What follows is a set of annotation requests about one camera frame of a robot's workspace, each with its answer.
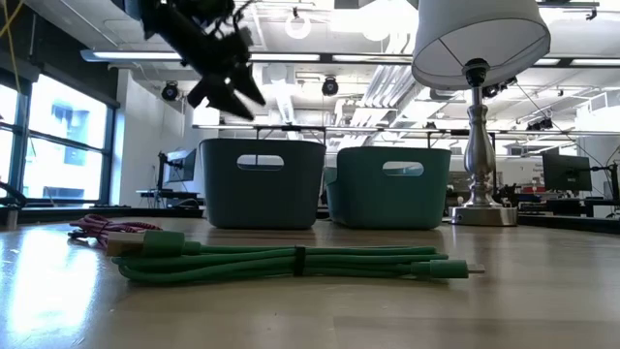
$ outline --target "light fixture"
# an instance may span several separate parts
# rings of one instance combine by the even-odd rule
[[[609,66],[620,67],[619,59],[574,59],[571,62],[572,66],[584,65],[584,66]]]
[[[252,125],[193,125],[193,128],[205,130],[254,130]]]
[[[557,58],[541,58],[534,64],[535,66],[553,66],[560,63],[560,60]]]
[[[298,18],[303,20],[303,24],[301,25],[301,28],[293,29],[293,20]],[[312,23],[310,23],[310,18],[304,14],[299,14],[297,17],[290,14],[286,22],[284,22],[284,31],[293,39],[305,39],[310,34],[311,30]]]
[[[331,132],[377,132],[377,127],[325,127],[326,131]]]
[[[360,9],[333,11],[329,31],[361,33],[378,42],[390,34],[416,34],[418,11],[407,0],[377,0]]]
[[[84,49],[82,58],[87,62],[137,62],[137,61],[180,61],[176,52],[158,51],[93,51]]]
[[[415,128],[386,128],[384,132],[405,132],[405,133],[435,133],[437,130],[429,130],[429,129],[415,129]]]
[[[331,59],[334,62],[347,63],[380,63],[380,64],[411,64],[409,54],[334,54]]]
[[[472,90],[465,170],[469,201],[450,209],[451,223],[516,225],[516,208],[493,201],[488,185],[495,152],[486,131],[482,89],[516,77],[549,53],[551,35],[535,0],[420,0],[412,71],[425,86]]]
[[[308,53],[252,53],[252,62],[318,62],[319,54]]]
[[[234,1],[237,6],[245,5],[245,1]],[[273,9],[282,9],[287,10],[290,9],[291,6],[295,6],[298,10],[316,10],[317,6],[313,2],[302,2],[299,0],[263,0],[260,2],[261,7],[269,7],[271,10]]]

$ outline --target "yellow cable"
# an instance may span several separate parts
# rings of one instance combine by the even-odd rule
[[[17,12],[19,11],[19,9],[21,7],[21,4],[22,4],[22,2],[20,2],[19,5],[17,5],[17,8],[13,12],[12,18],[15,18],[15,16],[17,15]],[[19,73],[17,72],[16,52],[15,52],[15,49],[13,47],[13,35],[11,34],[11,26],[10,26],[11,25],[11,20],[9,19],[9,8],[8,8],[7,5],[8,4],[5,2],[5,4],[4,4],[4,19],[7,21],[7,24],[5,24],[5,27],[7,28],[7,35],[9,36],[9,52],[11,54],[11,62],[13,63],[13,70],[14,70],[14,73],[15,73],[15,85],[17,87],[17,93],[21,94],[21,86],[19,86]]]
[[[0,38],[2,38],[4,36],[4,33],[7,30],[9,30],[9,27],[11,26],[11,23],[13,23],[13,20],[17,17],[17,14],[19,13],[19,10],[21,10],[21,6],[23,5],[23,1],[24,0],[20,0],[19,1],[19,3],[17,4],[17,7],[15,8],[15,11],[11,15],[11,17],[9,19],[7,19],[7,22],[2,27],[2,30],[0,30]],[[7,5],[8,5],[7,2],[5,1],[5,4],[4,4],[5,9],[7,8]]]

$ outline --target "cable connector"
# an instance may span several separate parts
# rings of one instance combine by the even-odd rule
[[[468,265],[466,261],[435,260],[411,264],[411,274],[431,278],[469,278],[472,273],[485,273],[483,265]]]
[[[178,257],[201,253],[197,241],[185,241],[177,232],[145,231],[144,233],[109,233],[107,256]]]
[[[82,229],[75,229],[74,231],[67,233],[67,236],[69,238],[88,238],[86,232]]]
[[[108,234],[108,249],[106,256],[139,256],[144,246],[144,233],[116,233]]]

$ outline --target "bin handle hole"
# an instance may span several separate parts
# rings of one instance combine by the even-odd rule
[[[387,161],[383,171],[385,175],[418,177],[424,173],[424,166],[414,161]]]
[[[280,171],[284,159],[278,155],[243,154],[236,159],[236,165],[243,171]]]

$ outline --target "table lamp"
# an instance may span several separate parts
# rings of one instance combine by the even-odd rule
[[[443,90],[472,90],[465,170],[472,177],[467,203],[450,208],[452,224],[516,225],[516,208],[491,198],[495,151],[486,132],[483,87],[504,82],[549,53],[551,35],[535,0],[420,0],[412,71]]]

